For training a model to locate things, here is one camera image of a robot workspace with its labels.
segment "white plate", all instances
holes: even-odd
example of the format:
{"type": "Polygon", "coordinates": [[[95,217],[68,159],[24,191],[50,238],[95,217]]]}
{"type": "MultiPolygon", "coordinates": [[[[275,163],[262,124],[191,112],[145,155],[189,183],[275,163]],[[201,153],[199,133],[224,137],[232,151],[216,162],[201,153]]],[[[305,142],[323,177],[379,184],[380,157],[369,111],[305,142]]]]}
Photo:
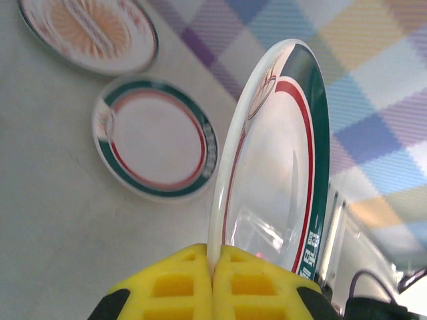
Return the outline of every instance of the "white plate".
{"type": "Polygon", "coordinates": [[[147,68],[157,55],[157,33],[132,0],[19,0],[27,26],[74,65],[102,75],[147,68]]]}
{"type": "Polygon", "coordinates": [[[328,178],[322,75],[305,43],[282,41],[258,63],[236,107],[220,163],[209,240],[313,279],[328,178]],[[214,239],[218,220],[222,238],[214,239]]]}
{"type": "Polygon", "coordinates": [[[96,101],[92,129],[109,170],[154,200],[194,194],[216,168],[217,141],[206,115],[163,82],[142,77],[114,81],[96,101]]]}

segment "black cable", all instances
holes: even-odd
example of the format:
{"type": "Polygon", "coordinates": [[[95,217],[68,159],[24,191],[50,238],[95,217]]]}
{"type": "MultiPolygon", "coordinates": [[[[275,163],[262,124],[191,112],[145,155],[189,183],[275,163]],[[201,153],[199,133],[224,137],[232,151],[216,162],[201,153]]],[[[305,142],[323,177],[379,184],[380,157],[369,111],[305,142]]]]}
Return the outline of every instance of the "black cable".
{"type": "Polygon", "coordinates": [[[356,289],[356,284],[357,284],[358,279],[360,278],[361,275],[370,275],[372,278],[374,278],[376,280],[376,282],[384,290],[384,292],[387,293],[387,295],[390,298],[390,302],[393,303],[394,305],[397,305],[397,302],[393,298],[393,294],[390,292],[390,290],[387,289],[387,287],[385,286],[385,284],[383,284],[383,282],[380,280],[380,278],[378,278],[373,272],[371,272],[369,270],[359,270],[358,272],[356,272],[356,274],[354,275],[352,282],[350,284],[350,292],[348,294],[348,299],[351,299],[354,296],[354,290],[356,289]]]}
{"type": "Polygon", "coordinates": [[[405,275],[398,283],[398,292],[403,293],[414,285],[418,280],[427,276],[427,266],[421,268],[410,275],[405,275]]]}

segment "checkered fabric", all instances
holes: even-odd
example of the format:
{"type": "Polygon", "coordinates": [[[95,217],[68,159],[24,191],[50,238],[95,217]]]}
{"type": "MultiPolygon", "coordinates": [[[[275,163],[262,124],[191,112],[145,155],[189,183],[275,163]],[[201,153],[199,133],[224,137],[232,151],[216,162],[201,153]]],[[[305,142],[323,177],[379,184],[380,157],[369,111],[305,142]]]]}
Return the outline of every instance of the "checkered fabric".
{"type": "Polygon", "coordinates": [[[427,257],[426,0],[149,0],[238,98],[288,38],[318,58],[331,183],[392,256],[427,257]]]}

